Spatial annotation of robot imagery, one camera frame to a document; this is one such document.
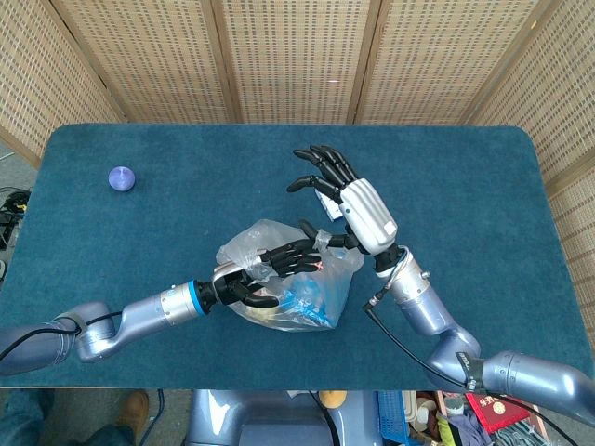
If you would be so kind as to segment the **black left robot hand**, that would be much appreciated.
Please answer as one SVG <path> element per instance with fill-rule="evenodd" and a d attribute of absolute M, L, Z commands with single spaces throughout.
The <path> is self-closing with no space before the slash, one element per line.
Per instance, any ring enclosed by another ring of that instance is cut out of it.
<path fill-rule="evenodd" d="M 240 302 L 251 308 L 275 308 L 279 298 L 273 295 L 258 295 L 264 288 L 257 278 L 257 267 L 264 267 L 266 274 L 280 279 L 299 273 L 313 273 L 322 269 L 320 254 L 313 242 L 301 239 L 271 250 L 259 250 L 247 267 L 229 261 L 214 271 L 212 280 L 201 291 L 201 303 L 210 309 L 215 304 L 230 306 Z"/>

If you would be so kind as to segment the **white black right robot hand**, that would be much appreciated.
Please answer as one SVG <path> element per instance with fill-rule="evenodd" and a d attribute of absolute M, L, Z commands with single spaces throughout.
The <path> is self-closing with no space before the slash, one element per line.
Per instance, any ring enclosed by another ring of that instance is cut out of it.
<path fill-rule="evenodd" d="M 393 269 L 405 250 L 397 245 L 397 223 L 372 184 L 357 175 L 341 152 L 329 146 L 311 145 L 293 153 L 313 164 L 320 174 L 297 178 L 287 191 L 313 188 L 337 204 L 347 222 L 350 244 L 375 259 L 376 273 Z"/>

